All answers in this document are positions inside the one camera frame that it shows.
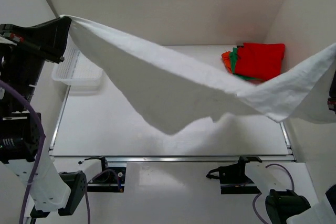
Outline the white t shirt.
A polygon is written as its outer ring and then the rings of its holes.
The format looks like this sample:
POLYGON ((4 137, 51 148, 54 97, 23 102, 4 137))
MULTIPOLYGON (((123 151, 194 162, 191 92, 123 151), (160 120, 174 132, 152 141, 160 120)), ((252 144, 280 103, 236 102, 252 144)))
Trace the white t shirt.
POLYGON ((71 16, 79 50, 122 92, 151 126, 174 135, 202 118, 262 114, 275 122, 298 118, 335 122, 327 99, 335 71, 330 45, 289 71, 255 85, 190 56, 106 25, 71 16))

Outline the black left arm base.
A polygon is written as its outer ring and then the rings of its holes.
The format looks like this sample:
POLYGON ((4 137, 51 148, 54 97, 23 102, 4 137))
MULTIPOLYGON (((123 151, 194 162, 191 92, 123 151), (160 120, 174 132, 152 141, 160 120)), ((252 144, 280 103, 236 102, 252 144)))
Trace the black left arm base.
POLYGON ((88 192, 124 192, 126 163, 114 163, 104 156, 93 156, 78 161, 78 165, 87 175, 88 192))

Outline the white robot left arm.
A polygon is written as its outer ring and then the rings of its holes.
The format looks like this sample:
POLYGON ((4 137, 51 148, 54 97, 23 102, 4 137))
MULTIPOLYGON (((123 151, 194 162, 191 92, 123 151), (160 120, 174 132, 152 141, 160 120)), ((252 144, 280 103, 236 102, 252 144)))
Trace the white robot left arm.
POLYGON ((64 60, 70 25, 69 17, 1 25, 1 162, 26 186, 33 218, 72 215, 86 191, 84 172, 57 172, 44 150, 41 114, 30 103, 44 63, 64 60))

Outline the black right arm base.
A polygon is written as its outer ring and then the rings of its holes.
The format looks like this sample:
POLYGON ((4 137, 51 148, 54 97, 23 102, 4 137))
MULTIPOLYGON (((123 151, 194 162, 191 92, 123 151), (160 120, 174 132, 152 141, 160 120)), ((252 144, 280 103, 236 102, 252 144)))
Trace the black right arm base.
POLYGON ((245 174, 250 162, 262 163, 262 160, 257 156, 240 156, 234 164, 210 170, 206 178, 219 180, 222 195, 259 194, 260 190, 245 174))

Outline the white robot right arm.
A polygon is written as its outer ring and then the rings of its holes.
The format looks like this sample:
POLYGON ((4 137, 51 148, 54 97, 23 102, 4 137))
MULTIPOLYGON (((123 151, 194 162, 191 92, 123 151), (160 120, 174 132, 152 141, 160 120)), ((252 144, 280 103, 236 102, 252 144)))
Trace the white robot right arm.
POLYGON ((335 185, 325 192, 319 203, 311 206, 304 196, 295 192, 293 177, 284 166, 275 164, 289 175, 291 190, 283 188, 266 167, 260 166, 260 162, 257 158, 246 161, 235 169, 235 175, 241 182, 251 179, 259 189, 260 193, 253 199, 252 208, 262 223, 267 221, 256 208, 256 201, 262 193, 268 194, 265 208, 271 223, 335 223, 335 185))

